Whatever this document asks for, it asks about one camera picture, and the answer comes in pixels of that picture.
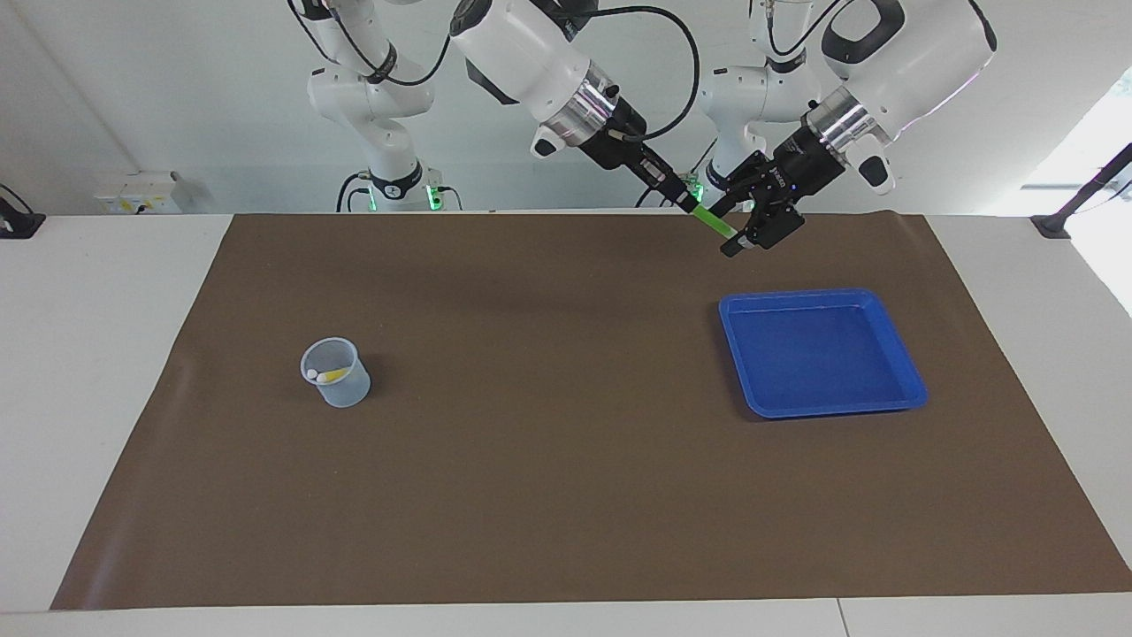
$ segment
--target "wall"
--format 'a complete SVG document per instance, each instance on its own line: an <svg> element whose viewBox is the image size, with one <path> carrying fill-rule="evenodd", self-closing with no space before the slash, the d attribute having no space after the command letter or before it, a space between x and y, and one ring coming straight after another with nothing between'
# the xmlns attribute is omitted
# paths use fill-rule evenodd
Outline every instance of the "wall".
<svg viewBox="0 0 1132 637"><path fill-rule="evenodd" d="M454 5L378 8L402 54L428 66ZM745 2L657 5L687 19L705 70L760 61L746 43ZM1132 38L1113 19L1126 0L983 7L1000 54L891 148L898 190L882 199L844 177L804 209L979 209L1021 184L1132 64ZM98 173L134 164L177 170L195 186L201 210L326 209L342 178L362 167L349 135L307 103L306 77L320 59L283 0L0 0L0 180L48 212L92 212ZM602 18L577 45L653 127L683 104L689 58L662 19ZM832 74L824 84L835 86ZM632 175L603 172L576 150L531 157L533 121L469 83L455 51L438 76L436 106L406 126L469 207L627 206L641 192ZM778 141L791 129L767 127L766 136ZM655 147L689 167L712 136L696 113Z"/></svg>

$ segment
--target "table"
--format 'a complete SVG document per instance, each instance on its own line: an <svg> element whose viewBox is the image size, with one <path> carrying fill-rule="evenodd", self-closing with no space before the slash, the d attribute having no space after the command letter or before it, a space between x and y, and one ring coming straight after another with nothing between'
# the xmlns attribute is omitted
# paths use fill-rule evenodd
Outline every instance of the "table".
<svg viewBox="0 0 1132 637"><path fill-rule="evenodd" d="M933 635L1123 635L1132 626L1127 594L36 614L50 605L230 219L53 217L35 240L0 246L0 326L9 336L0 350L8 381L0 395L0 611L32 613L0 616L0 632L144 634L162 626L174 634L383 627L395 635L676 635L710 627L721 635L856 637L923 634L928 626ZM1026 219L931 223L1129 562L1127 313L1071 243L1041 239ZM102 370L111 360L135 373L108 378Z"/></svg>

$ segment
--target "translucent plastic cup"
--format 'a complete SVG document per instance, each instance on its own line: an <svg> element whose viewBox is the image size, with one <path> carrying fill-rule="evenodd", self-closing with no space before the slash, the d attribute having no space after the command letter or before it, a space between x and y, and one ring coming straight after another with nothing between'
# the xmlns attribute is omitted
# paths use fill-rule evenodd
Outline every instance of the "translucent plastic cup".
<svg viewBox="0 0 1132 637"><path fill-rule="evenodd" d="M310 371L316 378L310 378ZM358 358L358 348L346 339L323 339L307 350L299 364L303 380L318 388L331 407L344 410L361 403L369 394L369 372ZM325 375L331 379L319 380Z"/></svg>

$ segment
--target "plastic tray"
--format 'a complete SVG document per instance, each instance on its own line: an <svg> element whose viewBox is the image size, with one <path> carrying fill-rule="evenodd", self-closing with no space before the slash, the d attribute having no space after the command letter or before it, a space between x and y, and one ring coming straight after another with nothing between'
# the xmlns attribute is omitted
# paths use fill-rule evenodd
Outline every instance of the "plastic tray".
<svg viewBox="0 0 1132 637"><path fill-rule="evenodd" d="M732 294L719 303L747 405L766 419L915 410L927 389L876 294Z"/></svg>

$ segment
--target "cable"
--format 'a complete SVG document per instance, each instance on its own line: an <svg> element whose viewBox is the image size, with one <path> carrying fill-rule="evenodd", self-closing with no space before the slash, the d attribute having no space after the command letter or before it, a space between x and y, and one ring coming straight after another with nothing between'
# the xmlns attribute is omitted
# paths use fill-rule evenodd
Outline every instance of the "cable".
<svg viewBox="0 0 1132 637"><path fill-rule="evenodd" d="M692 166L692 170L688 171L689 173L695 174L696 171L700 170L700 166L703 165L704 160L707 158L707 155L711 154L712 148L715 147L715 144L718 141L719 137L712 139L711 144L707 144L707 149L704 150L704 154L700 157L700 161L697 161L696 164ZM641 192L641 198L637 199L636 205L634 205L633 207L641 207L641 204L643 204L644 200L649 197L649 192L652 192L652 188L645 188L644 192ZM675 205L670 199L664 198L661 199L660 207L663 207L666 203L669 205Z"/></svg>
<svg viewBox="0 0 1132 637"><path fill-rule="evenodd" d="M346 197L346 212L353 212L353 196L357 195L357 193L368 195L369 193L369 189L368 188L355 188L355 189L351 190L350 191L350 196Z"/></svg>
<svg viewBox="0 0 1132 637"><path fill-rule="evenodd" d="M436 75L436 71L440 70L440 64L444 63L444 59L448 55L448 46L451 45L452 45L452 36L445 36L444 46L440 48L440 54L437 55L436 63L432 64L432 69L428 71L428 74L426 74L424 77L420 79L414 79L412 81L403 81L401 79L395 79L392 77L386 77L386 79L388 79L392 84L396 84L397 86L420 86L421 84L424 84L429 79L432 79L432 76Z"/></svg>
<svg viewBox="0 0 1132 637"><path fill-rule="evenodd" d="M346 25L342 23L342 16L338 15L338 10L331 9L331 17L334 18L334 21L338 23L338 28L342 29L342 35L346 36L346 42L349 42L350 46L353 48L354 53L358 53L358 57L361 58L361 61L366 62L366 66L374 69L375 74L378 72L377 67L374 66L374 62L369 61L369 58L366 57L366 53L361 52L361 49L358 48L358 43L353 41L353 36L350 35L349 31L346 31Z"/></svg>
<svg viewBox="0 0 1132 637"><path fill-rule="evenodd" d="M696 95L700 94L700 46L696 44L696 38L692 34L692 29L688 28L688 25L684 24L684 20L681 20L679 16L669 11L668 9L661 9L660 7L649 7L643 5L635 5L632 7L615 7L612 9L599 9L595 11L577 11L577 12L555 11L555 12L564 18L572 18L572 17L601 18L606 16L620 16L625 14L653 14L671 20L672 24L678 26L680 31L684 33L684 37L687 38L688 46L692 49L692 64L693 64L692 94L688 95L688 102L684 105L684 110L680 111L680 114L676 115L676 119L668 122L667 126L648 135L626 135L621 138L621 140L628 141L631 144L636 144L641 141L648 141L650 139L655 139L657 137L670 132L674 128L679 126L685 118L688 117L688 113L692 112L692 107L695 106Z"/></svg>
<svg viewBox="0 0 1132 637"><path fill-rule="evenodd" d="M24 207L27 208L27 213L28 214L35 214L35 210L32 209L32 206L27 205L27 201L24 200L24 197L19 196L19 193L17 193L16 190L12 190L11 188L9 188L8 186L6 186L3 183L0 183L0 188L3 188L11 196L16 197L16 200L19 201Z"/></svg>
<svg viewBox="0 0 1132 637"><path fill-rule="evenodd" d="M852 5L855 1L856 0L848 0L848 1L846 1L844 5L841 5L842 0L833 0L833 3L830 5L829 7L826 7L825 10L822 11L822 15L817 16L817 19L814 20L814 24L809 25L809 28L807 28L806 33L804 33L803 36L800 38L798 38L798 42L796 42L794 46L790 46L786 51L780 51L779 48L778 48L778 44L774 43L774 11L773 10L767 11L766 12L766 33L770 35L770 38L771 38L771 50L774 51L774 54L781 55L783 58L788 57L788 55L792 55L798 49L800 49L801 46L804 46L806 44L806 40L811 35L813 35L814 31L817 29L817 27L822 24L822 21L825 20L825 18L827 18L830 16L830 14L833 12L833 9L837 9L839 5L843 9L843 8L848 7L849 5ZM754 11L754 2L752 2L751 11L752 12Z"/></svg>
<svg viewBox="0 0 1132 637"><path fill-rule="evenodd" d="M294 15L294 19L299 20L299 26L302 27L302 31L307 34L307 37L310 38L310 43L315 45L315 49L318 49L318 54L321 55L326 61L331 62L332 64L337 63L334 60L332 60L329 55L326 54L326 51L323 50L323 45L318 43L318 38L315 37L315 34L310 33L310 28L307 27L307 21L302 19L302 14L300 14L299 9L294 7L294 0L286 0L286 3L288 7L291 7L291 14Z"/></svg>
<svg viewBox="0 0 1132 637"><path fill-rule="evenodd" d="M645 188L644 192L641 192L641 198L637 199L637 203L633 204L633 207L641 207L641 204L643 204L644 200L649 198L649 192L652 192L652 188Z"/></svg>
<svg viewBox="0 0 1132 637"><path fill-rule="evenodd" d="M336 206L334 206L334 212L342 212L342 199L344 199L346 196L346 189L350 188L350 184L357 181L358 179L361 179L361 174L354 172L350 177L346 177L346 180L342 182L342 188L338 190L338 203Z"/></svg>
<svg viewBox="0 0 1132 637"><path fill-rule="evenodd" d="M315 34L310 32L310 28L307 26L307 21L302 19L303 17L302 14L300 14L299 9L295 8L294 0L288 0L288 7L291 8L291 14L294 16L294 19L299 20L299 26L302 27L302 31L303 33L307 34L307 37L310 40L310 43L314 44L315 49L318 50L318 54L321 55L323 59L331 62L332 64L338 63L336 60L326 54L326 51L323 49L323 45L318 43L318 38L315 37ZM361 52L361 49L354 42L353 36L350 35L350 32L346 31L345 25L342 24L342 18L338 16L338 12L334 10L331 11L331 15L334 17L334 20L338 23L338 28L342 29L342 35L346 37L346 42L349 42L350 46L352 46L354 52L358 53L358 57L361 58L363 62L366 62L366 66L374 69L374 72L378 72L377 67L374 66L374 62L369 61L369 58L367 58L366 54ZM452 44L452 37L445 36L444 45L440 48L440 54L437 57L436 63L432 64L432 69L429 70L428 74L424 75L424 77L420 79L402 80L389 76L385 76L384 79L388 79L391 84L396 84L398 86L420 86L421 84L424 84L429 79L432 79L432 76L436 75L436 71L440 70L440 64L444 63L445 58L447 58L448 48L451 44Z"/></svg>
<svg viewBox="0 0 1132 637"><path fill-rule="evenodd" d="M380 70L378 70L378 67L375 66L374 62L369 61L369 58L367 58L366 54L361 52L361 49L358 48L358 43L354 42L353 36L351 36L350 32L346 29L346 25L342 23L342 17L338 15L337 9L331 9L331 15L334 16L334 21L338 23L338 28L342 29L342 35L346 36L346 42L350 43L350 46L354 50L354 53L358 53L358 57L361 58L361 61L366 62L366 66L374 69L375 74L379 74ZM388 75L386 75L381 79L388 79L392 84L396 84L397 86L420 86L421 84L424 84L429 79L432 79L432 76L436 75L436 71L440 70L440 64L444 63L444 59L448 55L448 48L451 45L452 45L452 36L451 35L445 36L444 45L440 46L440 54L437 55L436 63L432 64L432 69L429 70L428 74L426 74L424 77L420 79L405 81L402 79L394 79Z"/></svg>
<svg viewBox="0 0 1132 637"><path fill-rule="evenodd" d="M704 150L704 154L703 154L703 156L702 156L702 157L700 157L700 161L697 161L697 162L696 162L696 164L695 164L695 165L693 165L693 166L692 166L692 170L689 170L688 172L692 172L692 173L695 173L695 172L696 172L697 170L700 170L700 166L701 166L701 165L703 165L703 163L704 163L704 160L705 160L705 158L707 158L707 155L710 155L710 154L711 154L711 152L712 152L712 148L714 148L714 147L715 147L715 144L717 144L717 143L719 143L719 137L715 137L714 139L712 139L711 144L709 144L709 145L707 145L707 149L706 149L706 150Z"/></svg>
<svg viewBox="0 0 1132 637"><path fill-rule="evenodd" d="M453 195L456 195L456 205L460 206L460 209L464 209L464 199L460 197L460 190L453 188L452 186L440 186L439 188L437 188L437 191L452 192Z"/></svg>
<svg viewBox="0 0 1132 637"><path fill-rule="evenodd" d="M1087 207L1087 208L1084 208L1084 209L1082 209L1080 212L1075 212L1074 214L1082 214L1082 213L1086 213L1086 212L1092 212L1092 210L1097 209L1098 207L1100 207L1100 206L1103 206L1103 205L1105 205L1107 203L1110 203L1113 199L1115 199L1115 198L1120 197L1121 195L1123 195L1129 189L1129 186L1132 186L1132 181L1129 181L1127 183L1125 183L1123 188L1121 188L1120 190L1116 190L1116 193L1114 193L1113 196L1108 197L1107 199L1100 201L1099 204L1097 204L1097 205L1095 205L1092 207Z"/></svg>

